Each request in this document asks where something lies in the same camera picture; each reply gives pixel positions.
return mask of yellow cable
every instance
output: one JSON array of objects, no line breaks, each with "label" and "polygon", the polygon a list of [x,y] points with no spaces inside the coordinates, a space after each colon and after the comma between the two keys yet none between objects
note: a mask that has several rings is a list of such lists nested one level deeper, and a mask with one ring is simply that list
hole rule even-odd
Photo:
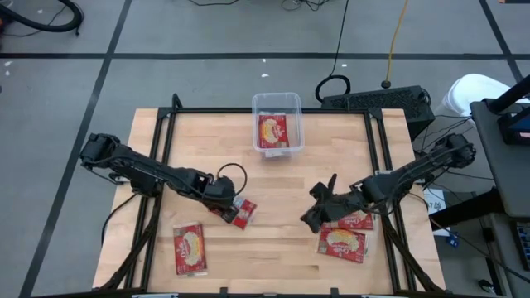
[{"label": "yellow cable", "polygon": [[392,70],[392,53],[394,52],[394,42],[396,41],[396,36],[398,36],[399,28],[401,28],[401,24],[403,23],[403,17],[405,16],[405,12],[407,11],[407,5],[408,0],[405,0],[405,4],[403,5],[403,9],[401,10],[401,15],[399,16],[399,21],[397,21],[396,31],[394,32],[394,36],[392,37],[392,44],[390,45],[390,52],[388,53],[387,78],[385,79],[387,81],[389,81],[390,79],[390,72]]}]

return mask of black keyboard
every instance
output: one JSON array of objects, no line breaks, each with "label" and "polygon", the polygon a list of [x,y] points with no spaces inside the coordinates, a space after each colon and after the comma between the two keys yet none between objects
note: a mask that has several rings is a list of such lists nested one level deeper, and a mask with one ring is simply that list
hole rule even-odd
[{"label": "black keyboard", "polygon": [[345,108],[347,106],[346,101],[349,101],[349,108],[351,109],[402,108],[407,118],[415,118],[422,112],[420,109],[422,103],[426,103],[421,93],[422,88],[413,86],[333,96],[325,98],[324,103],[331,108]]},{"label": "black keyboard", "polygon": [[405,111],[408,132],[412,140],[434,121],[430,105],[429,93],[420,86],[328,96],[322,101],[322,108],[352,110],[401,108]]},{"label": "black keyboard", "polygon": [[513,232],[515,246],[519,250],[519,256],[523,263],[523,268],[530,271],[530,222],[511,222],[510,228]]}]

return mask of snack package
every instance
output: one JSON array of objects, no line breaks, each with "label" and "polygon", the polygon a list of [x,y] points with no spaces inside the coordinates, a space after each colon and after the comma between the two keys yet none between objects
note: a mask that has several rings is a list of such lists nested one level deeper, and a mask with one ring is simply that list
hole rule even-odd
[{"label": "snack package", "polygon": [[287,116],[285,113],[263,113],[258,115],[260,148],[287,148]]},{"label": "snack package", "polygon": [[366,214],[362,210],[355,211],[350,215],[344,216],[336,222],[324,223],[325,228],[356,228],[356,229],[373,229],[373,215]]},{"label": "snack package", "polygon": [[[250,223],[250,221],[252,220],[252,217],[254,216],[254,211],[256,211],[256,207],[258,206],[255,203],[247,199],[243,199],[241,197],[236,197],[234,199],[234,206],[239,211],[235,218],[232,219],[231,224],[238,228],[245,229],[247,227],[247,224]],[[211,210],[210,212],[221,216],[218,210]]]},{"label": "snack package", "polygon": [[368,239],[363,233],[347,229],[322,228],[317,252],[362,263],[368,253]]},{"label": "snack package", "polygon": [[185,223],[173,228],[177,276],[206,274],[205,238],[202,224]]}]

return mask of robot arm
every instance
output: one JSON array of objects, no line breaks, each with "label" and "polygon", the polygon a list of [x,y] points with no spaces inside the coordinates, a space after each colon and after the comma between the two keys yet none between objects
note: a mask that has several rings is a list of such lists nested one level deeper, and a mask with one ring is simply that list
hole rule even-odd
[{"label": "robot arm", "polygon": [[236,192],[230,178],[221,176],[216,180],[212,174],[196,169],[164,165],[121,144],[115,136],[91,134],[80,159],[89,171],[110,169],[113,171],[110,177],[120,175],[129,179],[134,193],[154,197],[165,183],[177,194],[199,201],[220,214],[227,223],[238,213],[233,204]]},{"label": "robot arm", "polygon": [[460,134],[450,134],[436,142],[429,154],[395,171],[355,182],[346,194],[333,194],[337,178],[333,174],[327,186],[319,182],[310,190],[316,203],[301,220],[310,226],[313,233],[317,233],[324,222],[342,219],[357,210],[373,212],[385,207],[388,202],[401,199],[414,181],[425,178],[435,170],[442,167],[463,168],[474,160],[473,144]]}]

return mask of black floor line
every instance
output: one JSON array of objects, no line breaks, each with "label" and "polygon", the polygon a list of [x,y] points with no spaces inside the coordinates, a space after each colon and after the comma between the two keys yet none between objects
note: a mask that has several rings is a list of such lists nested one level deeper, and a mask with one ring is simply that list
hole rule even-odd
[{"label": "black floor line", "polygon": [[96,82],[94,84],[94,89],[92,90],[92,95],[90,96],[89,103],[87,105],[86,110],[84,111],[83,120],[81,121],[79,131],[77,132],[77,137],[75,138],[74,146],[72,147],[72,151],[70,152],[70,157],[68,158],[68,162],[66,163],[65,172],[63,173],[63,176],[60,180],[59,188],[57,190],[57,193],[55,194],[53,204],[51,205],[51,211],[48,214],[44,230],[42,231],[41,238],[36,247],[35,253],[33,254],[31,265],[27,271],[26,279],[22,284],[19,297],[30,297],[31,293],[33,292],[36,279],[39,275],[39,271],[41,270],[42,263],[44,262],[46,251],[50,246],[50,240],[55,230],[55,226],[57,225],[57,220],[59,219],[60,211],[62,209],[63,203],[65,202],[66,191],[70,186],[72,175],[74,174],[75,166],[78,162],[79,154],[81,152],[81,147],[83,146],[84,138],[86,136],[87,131],[89,130],[90,121],[92,120],[92,116],[94,115],[94,110],[98,102],[101,89],[103,88],[105,79],[107,77],[108,68],[110,66],[110,62],[112,61],[111,55],[116,50],[116,45],[118,44],[118,39],[122,32],[123,24],[125,23],[125,19],[127,18],[128,10],[131,7],[131,1],[132,0],[126,0],[123,4],[122,11],[119,15],[118,23],[114,29],[112,40],[108,45],[107,57],[105,57],[103,61],[101,70],[98,74],[98,78],[96,79]]},{"label": "black floor line", "polygon": [[484,11],[486,19],[488,19],[489,26],[494,32],[495,38],[499,43],[500,49],[503,51],[503,54],[506,55],[506,61],[508,62],[510,70],[512,71],[513,77],[517,82],[520,81],[521,79],[523,79],[523,75],[521,74],[521,70],[519,70],[519,68],[517,67],[517,63],[515,62],[515,59],[512,56],[512,52],[510,51],[508,44],[504,39],[503,33],[500,31],[497,21],[495,21],[494,14],[491,12],[491,9],[489,8],[489,5],[486,0],[479,0],[479,2],[480,6],[482,7],[482,10]]},{"label": "black floor line", "polygon": [[[0,59],[104,59],[101,53],[0,53]],[[333,59],[335,53],[113,53],[111,59],[129,60],[222,60],[222,59]],[[340,53],[340,59],[386,60],[388,53]],[[505,54],[422,54],[396,53],[394,60],[505,60]],[[530,60],[530,55],[520,55],[521,60]]]},{"label": "black floor line", "polygon": [[0,53],[0,59],[105,59],[105,53]]}]

